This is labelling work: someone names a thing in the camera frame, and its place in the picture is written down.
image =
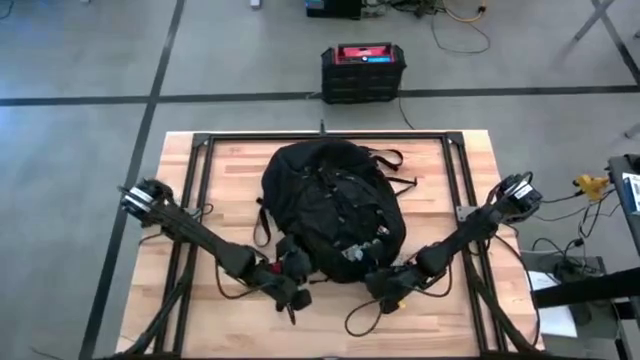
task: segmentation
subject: black backpack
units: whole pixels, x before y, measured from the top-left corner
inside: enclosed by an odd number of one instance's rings
[[[402,154],[386,150],[400,158],[392,163],[375,151],[322,138],[284,146],[271,158],[262,176],[258,223],[267,244],[271,233],[265,210],[285,234],[276,246],[279,259],[299,250],[308,256],[310,267],[295,266],[294,273],[320,270],[332,281],[356,282],[398,256],[406,228],[396,196],[417,181],[385,177],[378,162],[397,170]],[[395,194],[389,180],[409,187]]]

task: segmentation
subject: black floor line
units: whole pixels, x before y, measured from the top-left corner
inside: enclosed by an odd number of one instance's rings
[[[173,48],[176,33],[178,32],[178,27],[180,25],[180,19],[184,10],[185,1],[186,0],[176,1],[176,6],[173,11],[173,17],[171,18],[171,24],[169,25],[167,38],[164,44],[164,48],[162,49],[162,55],[160,56],[156,75],[151,87],[151,101],[147,103],[142,121],[140,122],[140,129],[138,130],[138,136],[136,137],[133,153],[131,155],[131,161],[129,162],[129,169],[127,171],[127,176],[124,182],[124,186],[127,188],[135,184],[140,172],[144,148],[146,147],[147,139],[149,138],[151,122],[153,120],[153,114],[156,109],[155,100],[160,95],[160,90],[162,89],[162,83],[164,82],[164,77],[167,72],[167,66],[169,65],[169,58],[171,57],[171,50]],[[111,281],[113,279],[113,273],[115,271],[118,253],[120,252],[120,244],[122,243],[122,237],[124,234],[126,222],[127,214],[118,207],[116,219],[113,223],[111,237],[109,238],[107,254],[105,256],[102,271],[100,273],[100,279],[98,281],[98,288],[93,299],[93,305],[91,306],[89,320],[87,322],[84,338],[82,340],[82,346],[80,348],[80,360],[91,359],[93,357],[98,335],[100,333],[102,317],[104,316],[104,310],[107,305],[107,299],[109,296],[109,291],[111,289]]]
[[[529,87],[529,88],[489,88],[489,89],[417,89],[400,90],[402,98],[433,97],[474,97],[474,96],[523,96],[523,95],[579,95],[579,94],[621,94],[637,93],[636,85],[614,86],[577,86],[577,87]],[[163,95],[158,98],[160,104],[216,103],[236,101],[285,101],[320,99],[319,92],[280,92],[253,94],[199,94],[199,95]]]
[[[476,97],[476,96],[533,96],[533,95],[581,95],[638,93],[637,85],[523,87],[485,89],[416,89],[400,90],[402,98]],[[0,99],[0,107],[56,106],[56,105],[118,105],[118,104],[190,104],[241,101],[286,101],[320,99],[319,92],[272,92],[238,94],[193,94],[156,96],[107,96],[69,98],[15,98]]]
[[[0,99],[2,106],[56,106],[56,105],[121,105],[146,104],[149,96],[82,96],[52,98],[6,98]]]
[[[598,7],[598,5],[600,5],[599,0],[591,0],[591,2],[595,7]],[[638,69],[638,65],[633,60],[633,57],[631,56],[631,53],[629,53],[629,49],[627,49],[627,46],[624,44],[624,41],[622,41],[622,38],[620,38],[620,34],[618,34],[618,31],[616,30],[615,26],[613,26],[613,23],[611,22],[609,15],[607,15],[607,13],[605,12],[604,15],[602,15],[602,17],[600,18],[600,20],[602,20],[602,23],[604,24],[604,27],[607,29],[607,32],[609,33],[611,40],[613,40],[613,43],[616,45],[616,48],[618,49],[620,56],[622,56],[622,61],[624,61],[624,64],[627,65],[627,67],[629,68],[629,71],[631,72],[631,75],[635,79],[636,84],[640,85],[640,69]]]

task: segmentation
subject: black box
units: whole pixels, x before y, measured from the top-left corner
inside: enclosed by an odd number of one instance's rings
[[[360,19],[362,0],[306,0],[308,17]]]
[[[322,98],[327,104],[391,101],[406,67],[404,52],[391,43],[329,48],[322,54]]]

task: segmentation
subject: backpack strap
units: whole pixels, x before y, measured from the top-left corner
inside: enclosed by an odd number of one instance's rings
[[[389,181],[397,182],[399,184],[408,184],[409,185],[406,188],[396,192],[396,197],[398,197],[398,196],[406,193],[407,191],[413,189],[414,187],[418,186],[418,178],[417,177],[414,177],[413,181],[406,180],[406,179],[401,179],[401,178],[397,178],[397,177],[393,177],[393,176],[385,176],[385,179],[387,179]]]
[[[260,204],[260,210],[258,210],[256,224],[253,226],[253,243],[256,244],[257,247],[265,247],[271,242],[271,229],[269,229],[269,219],[267,219],[267,212],[264,209],[264,206],[262,206],[262,198],[257,198],[256,202]],[[258,239],[256,238],[258,226],[260,225],[262,225],[262,230],[264,230],[264,233],[267,235],[267,242],[265,242],[264,244],[259,244]]]
[[[370,148],[367,146],[361,146],[362,149],[366,150],[370,155],[371,158],[378,161],[379,163],[385,165],[386,167],[388,167],[389,169],[393,170],[393,171],[398,171],[398,169],[400,168],[400,166],[402,166],[402,163],[404,162],[404,156],[402,155],[402,153],[396,149],[383,149],[383,150],[378,150],[378,149],[374,149],[374,148]],[[389,160],[387,160],[386,158],[380,156],[380,155],[374,155],[374,152],[391,152],[396,154],[396,156],[398,156],[398,158],[400,159],[400,161],[393,163]]]

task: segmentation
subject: metal bracket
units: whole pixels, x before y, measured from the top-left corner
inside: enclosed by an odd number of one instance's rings
[[[478,209],[477,206],[456,206],[456,214],[458,215],[458,221],[467,220],[467,216],[469,216],[472,212]]]
[[[464,146],[464,135],[460,131],[447,132],[447,139],[458,146]]]
[[[200,147],[201,145],[205,145],[207,140],[211,138],[211,134],[209,133],[195,133],[193,134],[193,140],[191,143],[192,147]]]

